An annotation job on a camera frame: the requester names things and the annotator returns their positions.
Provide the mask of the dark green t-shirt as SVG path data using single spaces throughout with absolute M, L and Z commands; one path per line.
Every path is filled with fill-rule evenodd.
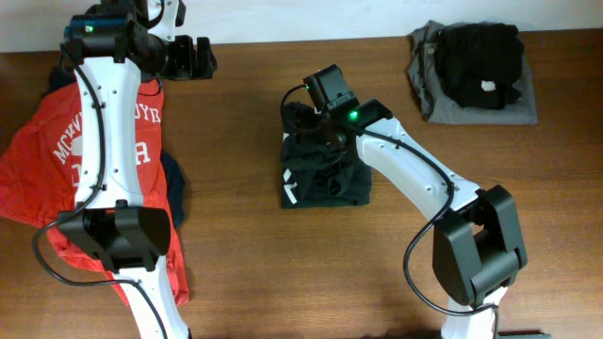
M 282 140 L 281 207 L 363 206 L 370 202 L 371 167 L 316 135 L 285 133 Z

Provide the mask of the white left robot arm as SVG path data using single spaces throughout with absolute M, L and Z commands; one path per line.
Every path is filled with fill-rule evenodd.
M 142 76 L 200 79 L 217 68 L 207 38 L 175 35 L 184 17 L 97 7 L 72 18 L 62 46 L 80 91 L 82 163 L 75 208 L 58 229 L 112 274 L 143 338 L 191 335 L 168 276 L 169 215 L 141 192 L 135 127 Z

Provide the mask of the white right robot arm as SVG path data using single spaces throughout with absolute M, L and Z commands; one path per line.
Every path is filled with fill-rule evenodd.
M 279 110 L 283 208 L 366 205 L 371 172 L 380 172 L 427 220 L 404 253 L 402 272 L 419 299 L 446 315 L 441 336 L 497 338 L 499 303 L 527 263 L 512 195 L 502 186 L 484 190 L 444 166 L 376 100 L 327 113 L 299 102 Z M 410 274 L 427 232 L 448 306 L 429 300 Z

